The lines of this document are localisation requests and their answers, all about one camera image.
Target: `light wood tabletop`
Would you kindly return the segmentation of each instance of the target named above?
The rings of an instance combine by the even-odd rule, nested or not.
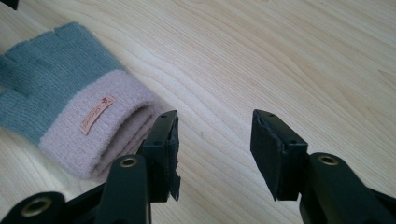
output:
[[[178,111],[180,198],[153,204],[154,223],[302,223],[250,153],[254,109],[396,197],[395,1],[21,0],[0,4],[0,53],[70,21]],[[97,185],[4,128],[0,176],[0,218],[35,193]]]

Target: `glove finger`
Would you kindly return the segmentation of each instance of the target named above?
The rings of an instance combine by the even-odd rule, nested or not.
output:
[[[26,98],[22,94],[11,89],[2,89],[0,91],[0,125],[11,131],[22,133],[22,130],[26,128],[21,119],[25,102]]]
[[[93,34],[76,22],[68,23],[55,29],[55,34],[62,39],[62,49],[68,63],[78,63],[90,69],[81,70],[84,74],[105,74],[121,69],[119,61],[101,45]]]
[[[34,63],[35,58],[40,58],[42,53],[36,49],[29,40],[22,41],[9,49],[4,56],[19,63],[20,66]]]
[[[48,31],[31,39],[30,43],[35,46],[35,48],[53,57],[54,55],[52,52],[62,49],[61,41],[62,40],[53,31]]]
[[[8,89],[18,86],[18,80],[15,78],[15,67],[14,61],[0,55],[0,86]]]

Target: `black plastic part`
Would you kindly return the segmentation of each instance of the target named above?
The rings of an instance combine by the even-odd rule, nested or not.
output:
[[[105,184],[99,185],[66,203],[70,223],[93,223],[104,187]]]
[[[308,191],[303,192],[300,205],[304,223],[395,223],[372,191],[340,158],[314,153],[305,173]]]
[[[64,224],[64,196],[58,192],[37,193],[17,205],[1,222],[2,224]]]
[[[19,0],[0,0],[0,2],[6,4],[6,6],[12,7],[14,10],[17,10]]]
[[[178,200],[180,176],[177,175],[177,111],[161,114],[155,121],[138,155],[148,164],[148,187],[152,203],[167,202],[169,192]]]
[[[374,196],[379,200],[382,205],[393,215],[396,220],[396,199],[384,193],[378,192],[375,189],[370,189]]]
[[[276,115],[253,111],[250,150],[274,200],[295,201],[308,144]]]
[[[116,159],[107,178],[95,224],[151,223],[147,165],[144,157]]]

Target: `wooden table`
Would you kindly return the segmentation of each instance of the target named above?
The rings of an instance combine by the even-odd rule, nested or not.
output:
[[[302,223],[250,154],[255,108],[396,196],[395,1],[21,0],[0,4],[0,52],[70,21],[179,113],[180,199],[154,204],[154,223]],[[97,185],[5,129],[0,165],[0,217],[37,192]]]

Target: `glove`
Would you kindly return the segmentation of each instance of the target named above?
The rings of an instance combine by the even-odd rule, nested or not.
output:
[[[137,150],[158,115],[149,89],[76,22],[1,55],[0,87],[0,125],[82,178]]]

